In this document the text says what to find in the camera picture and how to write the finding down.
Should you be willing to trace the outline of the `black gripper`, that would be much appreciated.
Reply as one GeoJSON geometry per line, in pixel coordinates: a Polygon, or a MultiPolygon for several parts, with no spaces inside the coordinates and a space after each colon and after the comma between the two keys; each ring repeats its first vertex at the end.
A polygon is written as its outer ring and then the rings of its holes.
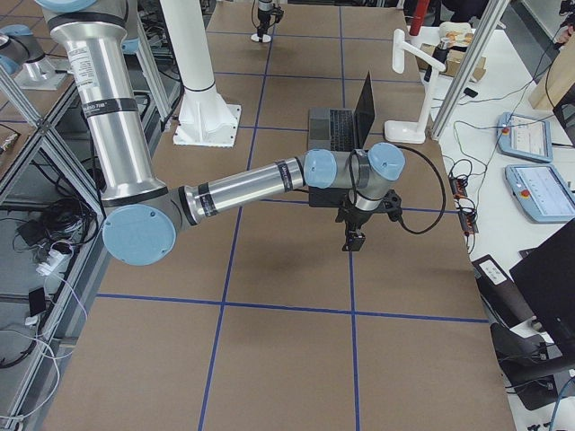
{"type": "Polygon", "coordinates": [[[402,199],[394,191],[389,190],[381,199],[370,199],[359,192],[350,190],[338,209],[336,222],[346,224],[346,238],[343,251],[360,251],[366,236],[361,227],[373,214],[387,214],[392,222],[397,222],[403,213],[402,199]]]}
{"type": "Polygon", "coordinates": [[[272,9],[269,11],[258,10],[257,14],[259,25],[257,26],[257,32],[267,32],[270,26],[279,23],[283,18],[282,9],[272,9]]]}

